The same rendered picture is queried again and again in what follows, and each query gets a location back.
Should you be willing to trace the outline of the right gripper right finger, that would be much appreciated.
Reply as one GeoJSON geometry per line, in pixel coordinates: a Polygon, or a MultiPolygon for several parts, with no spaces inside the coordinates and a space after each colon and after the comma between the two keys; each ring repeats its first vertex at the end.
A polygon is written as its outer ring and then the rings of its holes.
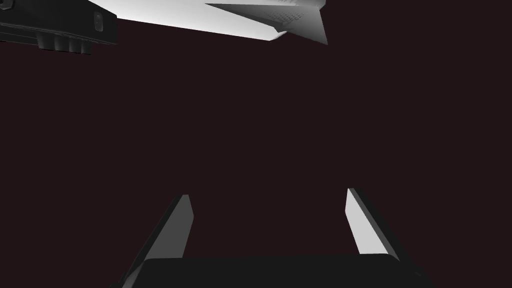
{"type": "Polygon", "coordinates": [[[347,189],[344,212],[360,254],[388,254],[413,265],[396,233],[361,188],[347,189]]]}

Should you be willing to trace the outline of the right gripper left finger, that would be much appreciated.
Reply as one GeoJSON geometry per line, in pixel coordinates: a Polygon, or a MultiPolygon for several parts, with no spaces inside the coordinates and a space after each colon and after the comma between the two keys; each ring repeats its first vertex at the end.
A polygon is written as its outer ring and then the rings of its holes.
{"type": "Polygon", "coordinates": [[[194,220],[188,194],[177,195],[137,253],[121,279],[109,288],[132,288],[143,263],[153,259],[182,258],[194,220]]]}

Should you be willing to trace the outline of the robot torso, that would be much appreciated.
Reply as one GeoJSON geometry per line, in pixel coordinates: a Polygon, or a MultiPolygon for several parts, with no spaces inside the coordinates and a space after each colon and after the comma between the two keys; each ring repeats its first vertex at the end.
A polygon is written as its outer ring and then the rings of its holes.
{"type": "Polygon", "coordinates": [[[119,19],[272,41],[291,33],[328,44],[326,0],[90,0],[119,19]]]}

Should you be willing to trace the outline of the black ridged block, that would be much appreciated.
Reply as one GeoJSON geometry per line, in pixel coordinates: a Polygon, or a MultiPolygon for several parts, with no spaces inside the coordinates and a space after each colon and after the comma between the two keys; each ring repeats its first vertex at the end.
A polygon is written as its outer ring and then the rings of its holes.
{"type": "Polygon", "coordinates": [[[117,16],[90,0],[0,0],[0,42],[90,55],[117,44],[117,16]]]}

